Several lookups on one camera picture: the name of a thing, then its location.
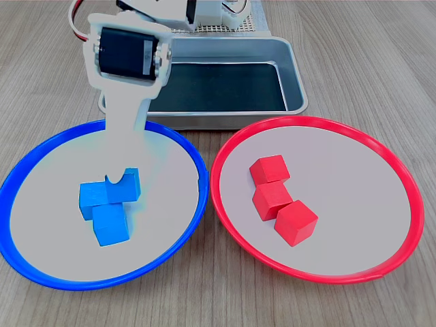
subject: wood grain surface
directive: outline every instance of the wood grain surface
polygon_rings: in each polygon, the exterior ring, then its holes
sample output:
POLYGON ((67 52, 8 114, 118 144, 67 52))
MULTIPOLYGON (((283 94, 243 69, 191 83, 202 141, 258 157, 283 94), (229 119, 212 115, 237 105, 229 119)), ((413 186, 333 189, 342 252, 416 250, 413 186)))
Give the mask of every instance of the wood grain surface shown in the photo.
MULTIPOLYGON (((0 1, 0 181, 33 147, 101 119, 69 2, 0 1)), ((377 138, 421 189, 426 225, 417 251, 387 277, 318 285, 254 260, 211 203, 173 258, 125 285, 62 292, 0 259, 0 326, 436 326, 436 2, 267 1, 273 35, 291 41, 307 91, 306 115, 377 138)), ((88 1, 78 15, 115 13, 88 1)), ((230 132, 185 132, 211 167, 230 132)))

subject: red cube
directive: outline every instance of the red cube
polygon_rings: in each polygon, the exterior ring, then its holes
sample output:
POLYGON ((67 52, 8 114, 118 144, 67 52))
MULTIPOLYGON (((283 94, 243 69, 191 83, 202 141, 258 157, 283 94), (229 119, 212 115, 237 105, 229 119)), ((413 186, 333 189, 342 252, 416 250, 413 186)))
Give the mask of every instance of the red cube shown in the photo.
POLYGON ((285 182, 291 178, 285 160, 281 155, 258 159, 251 167, 250 173, 256 187, 275 181, 285 182))
POLYGON ((253 202, 263 221, 275 219, 277 212, 289 203, 292 198, 282 181, 261 184, 256 188, 253 202))
POLYGON ((294 247, 313 234, 318 217, 300 200, 297 200, 277 213, 275 230, 294 247))

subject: blue plate rim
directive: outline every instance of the blue plate rim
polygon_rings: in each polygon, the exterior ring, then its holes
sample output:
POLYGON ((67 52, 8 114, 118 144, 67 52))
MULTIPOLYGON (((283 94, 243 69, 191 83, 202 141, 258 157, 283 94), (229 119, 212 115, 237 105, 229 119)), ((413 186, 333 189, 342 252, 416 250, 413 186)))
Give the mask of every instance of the blue plate rim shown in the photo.
POLYGON ((105 130, 105 120, 91 121, 85 124, 66 129, 61 133, 47 139, 32 151, 25 155, 12 169, 0 188, 0 253, 6 262, 20 275, 40 285, 66 291, 88 291, 99 290, 102 288, 113 287, 122 283, 127 283, 136 279, 163 264, 170 259, 192 236, 206 210, 209 195, 209 174, 206 165, 195 146, 178 132, 160 125, 159 123, 147 121, 145 130, 153 131, 171 138, 179 143, 193 159, 198 171, 198 205, 193 215, 191 223, 188 225, 182 236, 157 259, 147 265, 129 272, 127 274, 104 279, 100 281, 68 281, 51 277, 28 263, 15 247, 10 231, 10 216, 14 205, 15 197, 21 185, 29 175, 30 171, 40 162, 49 152, 58 146, 74 138, 78 138, 96 131, 105 130))

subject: blue cube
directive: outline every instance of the blue cube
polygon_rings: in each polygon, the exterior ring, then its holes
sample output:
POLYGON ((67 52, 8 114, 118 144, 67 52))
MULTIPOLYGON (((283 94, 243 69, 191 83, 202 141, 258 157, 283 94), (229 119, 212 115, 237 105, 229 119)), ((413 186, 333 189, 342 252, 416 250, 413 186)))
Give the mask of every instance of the blue cube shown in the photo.
POLYGON ((107 204, 108 194, 104 182, 80 184, 79 209, 84 220, 92 220, 93 207, 107 204))
POLYGON ((126 169, 123 178, 115 184, 112 184, 106 176, 105 184, 109 203, 135 202, 141 195, 137 168, 126 169))
POLYGON ((101 247, 130 239, 122 203, 95 206, 93 208, 93 227, 101 247))

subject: red plate rim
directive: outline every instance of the red plate rim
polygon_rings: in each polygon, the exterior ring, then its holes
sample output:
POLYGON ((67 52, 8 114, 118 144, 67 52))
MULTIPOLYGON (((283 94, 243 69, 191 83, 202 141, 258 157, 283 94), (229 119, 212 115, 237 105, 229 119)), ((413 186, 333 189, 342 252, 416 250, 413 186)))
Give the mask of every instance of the red plate rim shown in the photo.
POLYGON ((418 246, 424 229, 424 203, 422 201, 422 196, 413 176, 410 174, 409 170, 405 167, 401 160, 383 144, 378 142, 376 139, 370 137, 369 135, 366 135, 362 131, 359 131, 357 129, 354 129, 353 127, 344 125, 342 123, 330 121, 328 119, 323 119, 319 117, 275 117, 259 121, 235 133, 220 149, 213 163, 211 170, 211 198, 222 224, 243 249, 245 249, 259 261, 267 264, 271 268, 274 268, 282 273, 291 275, 293 277, 316 283, 350 284, 363 283, 382 278, 388 273, 391 273, 393 270, 397 269, 412 255, 412 253, 418 246), (376 267, 352 275, 314 275, 290 268, 272 260, 268 256, 264 255, 262 252, 251 246, 251 244, 249 244, 239 234, 239 232, 233 226, 232 222, 229 220, 229 217, 227 216, 227 213, 225 212, 223 203, 221 201, 219 180, 221 177, 223 165, 229 154, 246 139, 252 137, 257 133, 260 133, 261 131, 287 126, 315 127, 347 136, 348 138, 358 141, 375 151, 396 172, 406 190, 407 197, 409 198, 411 209, 411 223, 409 232, 407 233, 404 243, 391 258, 387 259, 385 262, 379 264, 376 267))

